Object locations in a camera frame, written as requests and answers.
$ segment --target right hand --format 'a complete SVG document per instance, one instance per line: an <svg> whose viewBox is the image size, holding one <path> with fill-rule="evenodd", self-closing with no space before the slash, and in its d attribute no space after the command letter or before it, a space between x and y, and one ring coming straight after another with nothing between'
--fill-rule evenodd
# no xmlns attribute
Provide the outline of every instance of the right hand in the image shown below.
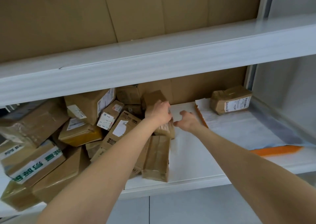
<svg viewBox="0 0 316 224"><path fill-rule="evenodd" d="M182 120L174 122L173 123L174 126L177 126L181 128L182 130L191 133L194 131L196 126L200 125L198 119L193 113L187 112L187 111L181 111L180 115L182 116Z"/></svg>

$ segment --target hand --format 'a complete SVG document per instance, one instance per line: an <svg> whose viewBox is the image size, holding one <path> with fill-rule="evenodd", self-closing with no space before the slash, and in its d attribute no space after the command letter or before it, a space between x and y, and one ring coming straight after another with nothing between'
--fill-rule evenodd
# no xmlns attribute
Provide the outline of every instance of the hand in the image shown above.
<svg viewBox="0 0 316 224"><path fill-rule="evenodd" d="M154 106L150 106L146 109L145 118L154 120L157 127L159 127L171 120L172 114L169 113L169 108L170 104L168 101L161 102L159 100Z"/></svg>
<svg viewBox="0 0 316 224"><path fill-rule="evenodd" d="M182 116L182 120L174 122L174 126L177 126L186 132L192 133L194 128L200 125L196 116L192 112L181 111L180 115Z"/></svg>

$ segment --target orange strip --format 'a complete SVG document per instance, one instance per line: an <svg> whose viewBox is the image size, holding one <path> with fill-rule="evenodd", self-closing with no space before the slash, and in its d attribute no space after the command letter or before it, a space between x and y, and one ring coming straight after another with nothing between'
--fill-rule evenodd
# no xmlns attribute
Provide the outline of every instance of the orange strip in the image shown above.
<svg viewBox="0 0 316 224"><path fill-rule="evenodd" d="M197 105L195 105L195 110L197 111L197 115L202 121L202 124L208 128ZM268 156L277 156L277 155L296 153L302 148L303 148L302 146L286 145L286 146L276 146L276 147L268 147L268 148L263 148L263 149L251 150L251 152L261 157L268 157Z"/></svg>

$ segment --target left hand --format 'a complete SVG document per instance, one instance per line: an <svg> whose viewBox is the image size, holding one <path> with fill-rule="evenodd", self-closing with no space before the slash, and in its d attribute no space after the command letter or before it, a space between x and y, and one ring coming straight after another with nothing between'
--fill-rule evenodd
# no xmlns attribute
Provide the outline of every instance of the left hand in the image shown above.
<svg viewBox="0 0 316 224"><path fill-rule="evenodd" d="M168 123L172 114L169 113L170 104L168 101L161 102L160 100L154 106L146 109L145 118L152 119L156 122L157 126Z"/></svg>

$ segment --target forearm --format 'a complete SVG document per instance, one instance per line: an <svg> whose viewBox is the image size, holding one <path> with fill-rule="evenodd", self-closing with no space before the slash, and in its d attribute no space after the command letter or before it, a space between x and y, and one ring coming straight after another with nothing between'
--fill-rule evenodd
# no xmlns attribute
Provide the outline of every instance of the forearm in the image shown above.
<svg viewBox="0 0 316 224"><path fill-rule="evenodd" d="M204 126L192 133L204 144L263 223L316 220L316 190L282 167L218 136Z"/></svg>
<svg viewBox="0 0 316 224"><path fill-rule="evenodd" d="M152 119L141 121L61 191L42 212L38 223L105 223L156 127Z"/></svg>

